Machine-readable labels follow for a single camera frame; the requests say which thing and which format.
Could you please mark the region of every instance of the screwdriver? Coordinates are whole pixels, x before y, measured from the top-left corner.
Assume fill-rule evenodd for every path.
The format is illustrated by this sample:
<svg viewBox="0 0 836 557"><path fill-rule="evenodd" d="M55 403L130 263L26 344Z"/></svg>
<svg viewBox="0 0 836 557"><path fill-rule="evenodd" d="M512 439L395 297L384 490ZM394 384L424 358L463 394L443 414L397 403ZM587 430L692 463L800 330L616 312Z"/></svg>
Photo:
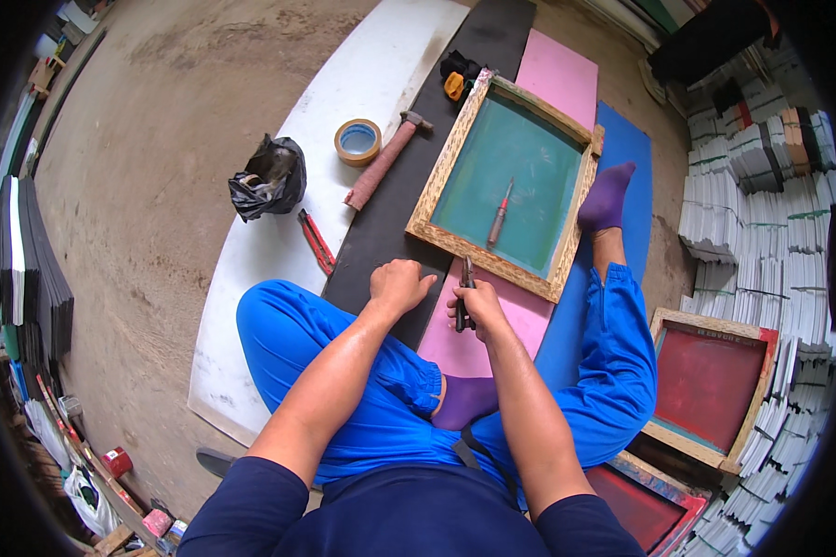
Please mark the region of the screwdriver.
<svg viewBox="0 0 836 557"><path fill-rule="evenodd" d="M490 235L486 238L486 249L492 250L498 243L498 235L502 231L502 224L504 223L504 214L508 212L508 198L511 197L511 188L514 187L514 176L511 176L511 183L508 184L508 191L504 193L502 204L496 209L496 218L492 221L490 228Z"/></svg>

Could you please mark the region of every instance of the hammer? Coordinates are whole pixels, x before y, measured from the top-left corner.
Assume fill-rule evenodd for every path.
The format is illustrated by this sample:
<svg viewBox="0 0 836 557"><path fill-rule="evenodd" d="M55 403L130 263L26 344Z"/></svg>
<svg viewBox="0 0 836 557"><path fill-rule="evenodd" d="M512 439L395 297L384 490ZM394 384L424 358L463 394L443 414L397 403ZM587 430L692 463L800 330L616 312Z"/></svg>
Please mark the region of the hammer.
<svg viewBox="0 0 836 557"><path fill-rule="evenodd" d="M403 118L403 123L393 135L393 139L387 144L387 147L378 155L366 170L359 176L356 185L350 190L344 198L344 203L353 207L354 209L362 210L366 206L368 199L374 194L378 184L390 170L393 161L397 159L405 144L412 139L415 134L415 128L422 128L425 131L432 132L433 124L421 117L417 112L407 110L399 114Z"/></svg>

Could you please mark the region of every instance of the forearm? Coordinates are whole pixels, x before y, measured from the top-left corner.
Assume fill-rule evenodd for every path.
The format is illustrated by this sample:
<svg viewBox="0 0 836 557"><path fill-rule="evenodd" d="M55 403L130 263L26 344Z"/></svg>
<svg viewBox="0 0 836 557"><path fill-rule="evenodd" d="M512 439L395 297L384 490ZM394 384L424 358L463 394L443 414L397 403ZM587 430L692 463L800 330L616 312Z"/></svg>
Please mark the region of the forearm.
<svg viewBox="0 0 836 557"><path fill-rule="evenodd" d="M309 486L328 442L359 404L394 317L370 301L301 373L247 454L278 462Z"/></svg>
<svg viewBox="0 0 836 557"><path fill-rule="evenodd" d="M496 380L504 436L535 519L550 504L594 493L582 473L572 433L551 391L507 323L490 330L490 365Z"/></svg>

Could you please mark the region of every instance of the purple sock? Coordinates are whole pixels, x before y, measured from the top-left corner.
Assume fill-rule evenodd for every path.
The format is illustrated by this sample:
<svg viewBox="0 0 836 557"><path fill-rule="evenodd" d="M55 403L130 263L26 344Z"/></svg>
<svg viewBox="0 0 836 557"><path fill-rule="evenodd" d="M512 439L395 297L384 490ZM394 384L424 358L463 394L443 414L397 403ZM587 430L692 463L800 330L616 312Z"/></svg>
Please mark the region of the purple sock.
<svg viewBox="0 0 836 557"><path fill-rule="evenodd" d="M496 408L498 393L493 378L446 375L446 397L431 422L439 429L460 431L477 416L494 412Z"/></svg>
<svg viewBox="0 0 836 557"><path fill-rule="evenodd" d="M629 161L597 175L580 207L578 222L582 230L595 232L610 227L622 228L622 203L633 172L635 163Z"/></svg>

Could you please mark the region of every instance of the red screen printing frame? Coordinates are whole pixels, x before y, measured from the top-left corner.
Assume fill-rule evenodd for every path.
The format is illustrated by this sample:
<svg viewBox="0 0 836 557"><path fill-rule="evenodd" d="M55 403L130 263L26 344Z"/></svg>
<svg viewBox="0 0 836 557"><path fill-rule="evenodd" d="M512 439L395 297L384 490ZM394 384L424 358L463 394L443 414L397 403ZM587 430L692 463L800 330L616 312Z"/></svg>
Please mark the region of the red screen printing frame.
<svg viewBox="0 0 836 557"><path fill-rule="evenodd" d="M657 406L643 431L713 468L740 473L737 461L774 371L777 331L657 307L650 333Z"/></svg>
<svg viewBox="0 0 836 557"><path fill-rule="evenodd" d="M622 451L586 474L648 555L668 555L702 516L712 494L693 489Z"/></svg>

